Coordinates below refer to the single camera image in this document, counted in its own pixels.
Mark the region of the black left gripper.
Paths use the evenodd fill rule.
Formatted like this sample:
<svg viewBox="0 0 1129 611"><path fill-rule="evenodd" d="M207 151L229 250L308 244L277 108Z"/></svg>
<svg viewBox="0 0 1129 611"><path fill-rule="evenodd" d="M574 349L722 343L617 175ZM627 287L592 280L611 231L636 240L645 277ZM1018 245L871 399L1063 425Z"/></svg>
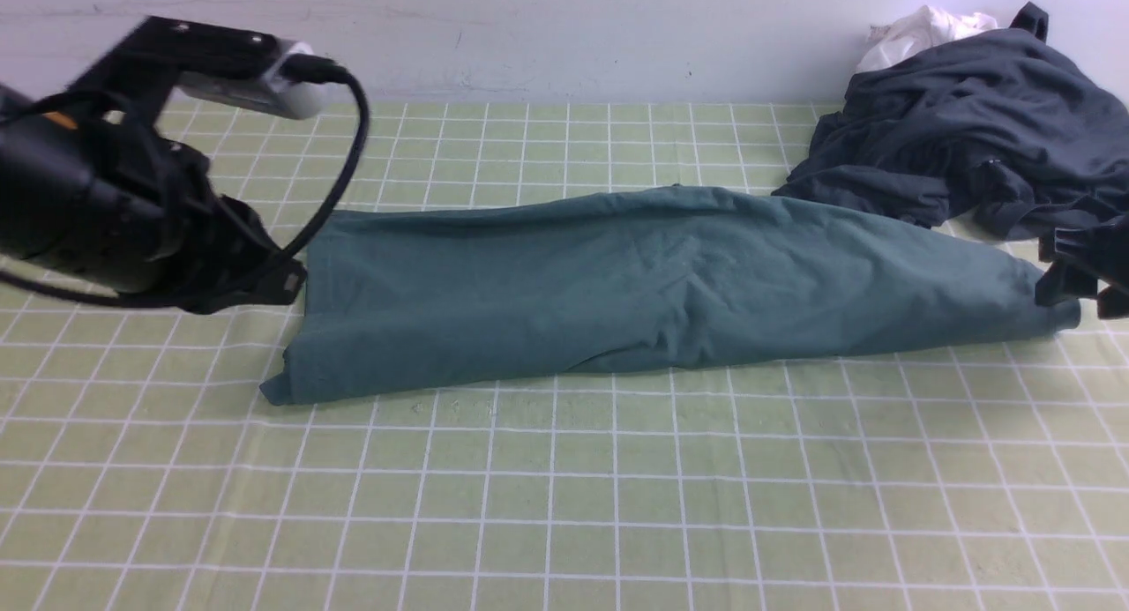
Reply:
<svg viewBox="0 0 1129 611"><path fill-rule="evenodd" d="M124 307L177 307L205 315L243 305L287 306L306 279L295 254L237 198L222 197L193 146L157 131L182 73L257 79L282 56L275 35L146 17L71 89L68 116L100 129L100 184L116 190L97 218L104 241L77 274L110 288Z"/></svg>

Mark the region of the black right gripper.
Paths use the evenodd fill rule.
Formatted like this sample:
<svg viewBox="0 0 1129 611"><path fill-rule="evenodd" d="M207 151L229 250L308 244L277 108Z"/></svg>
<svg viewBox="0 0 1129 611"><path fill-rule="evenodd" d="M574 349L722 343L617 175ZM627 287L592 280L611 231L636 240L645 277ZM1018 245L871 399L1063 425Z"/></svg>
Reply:
<svg viewBox="0 0 1129 611"><path fill-rule="evenodd" d="M1036 305L1093 299L1099 318L1128 317L1128 213L1101 228L1054 229L1040 238L1039 260L1050 267L1036 282Z"/></svg>

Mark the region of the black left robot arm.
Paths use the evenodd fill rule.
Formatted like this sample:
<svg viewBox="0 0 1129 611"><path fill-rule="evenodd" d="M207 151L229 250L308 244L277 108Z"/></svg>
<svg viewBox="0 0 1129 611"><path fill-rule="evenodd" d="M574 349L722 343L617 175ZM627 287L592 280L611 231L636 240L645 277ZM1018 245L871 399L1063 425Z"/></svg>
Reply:
<svg viewBox="0 0 1129 611"><path fill-rule="evenodd" d="M157 128L175 90L301 120L325 95L282 73L301 41L146 17L56 97L3 88L5 258L95 283L128 305L205 315L287 306L306 279L265 224L210 181L213 162Z"/></svg>

